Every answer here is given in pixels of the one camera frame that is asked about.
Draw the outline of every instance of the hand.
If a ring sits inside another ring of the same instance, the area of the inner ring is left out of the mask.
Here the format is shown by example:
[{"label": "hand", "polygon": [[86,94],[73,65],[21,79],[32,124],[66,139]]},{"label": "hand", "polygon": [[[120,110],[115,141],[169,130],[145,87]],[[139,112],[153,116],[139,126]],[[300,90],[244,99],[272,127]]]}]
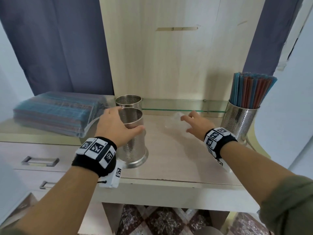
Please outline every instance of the hand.
[{"label": "hand", "polygon": [[196,111],[191,111],[189,116],[183,115],[180,120],[186,121],[188,124],[190,124],[191,128],[187,129],[186,132],[193,134],[201,141],[204,141],[205,134],[210,129],[215,128],[214,123],[206,118],[201,117]]},{"label": "hand", "polygon": [[120,109],[120,106],[106,109],[103,115],[100,116],[95,134],[95,137],[101,136],[113,141],[118,148],[145,129],[143,125],[133,129],[126,128],[119,117],[118,112]]}]

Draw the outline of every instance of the glass shelf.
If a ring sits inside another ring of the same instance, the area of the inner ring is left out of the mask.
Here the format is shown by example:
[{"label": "glass shelf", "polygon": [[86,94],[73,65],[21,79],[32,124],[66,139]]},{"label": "glass shelf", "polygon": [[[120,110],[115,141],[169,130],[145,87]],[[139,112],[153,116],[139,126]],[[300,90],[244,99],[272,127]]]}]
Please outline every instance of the glass shelf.
[{"label": "glass shelf", "polygon": [[164,110],[164,111],[192,111],[197,112],[218,112],[225,113],[227,101],[207,100],[168,100],[168,99],[147,99],[142,100],[143,110]]}]

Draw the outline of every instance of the person's right hand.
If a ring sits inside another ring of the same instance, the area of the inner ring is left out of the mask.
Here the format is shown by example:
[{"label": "person's right hand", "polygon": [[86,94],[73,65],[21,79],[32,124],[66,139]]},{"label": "person's right hand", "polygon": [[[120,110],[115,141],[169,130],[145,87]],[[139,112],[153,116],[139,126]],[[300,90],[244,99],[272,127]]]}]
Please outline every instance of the person's right hand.
[{"label": "person's right hand", "polygon": [[204,141],[205,134],[209,130],[215,128],[214,123],[204,117],[201,117],[196,111],[191,111],[188,116],[183,115],[180,120],[186,121],[190,124],[191,128],[187,129],[186,132],[193,134],[201,141]]}]

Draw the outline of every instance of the metal handle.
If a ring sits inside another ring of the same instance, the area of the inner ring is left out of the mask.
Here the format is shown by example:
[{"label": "metal handle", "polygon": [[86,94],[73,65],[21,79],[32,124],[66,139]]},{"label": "metal handle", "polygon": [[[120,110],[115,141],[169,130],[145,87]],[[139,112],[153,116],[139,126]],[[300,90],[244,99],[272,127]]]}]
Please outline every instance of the metal handle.
[{"label": "metal handle", "polygon": [[21,164],[27,166],[54,167],[59,161],[59,158],[33,158],[27,156]]},{"label": "metal handle", "polygon": [[39,186],[40,189],[51,189],[56,183],[43,181]]}]

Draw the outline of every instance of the perforated metal cylinder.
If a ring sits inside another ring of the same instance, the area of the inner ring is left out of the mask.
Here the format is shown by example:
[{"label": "perforated metal cylinder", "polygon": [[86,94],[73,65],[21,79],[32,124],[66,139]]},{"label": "perforated metal cylinder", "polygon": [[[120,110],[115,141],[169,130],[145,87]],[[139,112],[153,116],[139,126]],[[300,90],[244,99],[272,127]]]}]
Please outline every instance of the perforated metal cylinder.
[{"label": "perforated metal cylinder", "polygon": [[245,141],[258,109],[245,109],[228,102],[221,127],[232,132],[238,141]]},{"label": "perforated metal cylinder", "polygon": [[117,106],[124,107],[132,107],[139,110],[142,110],[141,107],[142,98],[137,95],[123,95],[116,98],[115,103]]},{"label": "perforated metal cylinder", "polygon": [[[125,107],[119,111],[119,117],[126,128],[132,129],[143,125],[143,113],[139,109]],[[148,150],[145,146],[145,132],[118,148],[116,156],[126,163],[126,168],[142,165],[148,158]]]}]

